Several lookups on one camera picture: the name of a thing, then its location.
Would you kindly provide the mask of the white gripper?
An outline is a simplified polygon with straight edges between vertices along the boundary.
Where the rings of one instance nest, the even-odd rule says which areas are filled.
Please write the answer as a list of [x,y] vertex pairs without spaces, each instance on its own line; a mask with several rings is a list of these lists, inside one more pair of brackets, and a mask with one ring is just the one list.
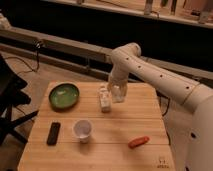
[[127,79],[108,78],[108,90],[112,96],[113,103],[123,103],[127,93]]

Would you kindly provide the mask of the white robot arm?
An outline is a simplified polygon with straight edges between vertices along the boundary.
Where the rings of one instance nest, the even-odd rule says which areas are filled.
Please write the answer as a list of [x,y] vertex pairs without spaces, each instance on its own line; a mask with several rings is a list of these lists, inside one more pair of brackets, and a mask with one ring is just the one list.
[[213,88],[145,62],[140,56],[137,43],[111,51],[108,89],[113,101],[124,101],[128,77],[133,74],[182,105],[193,113],[185,171],[213,171]]

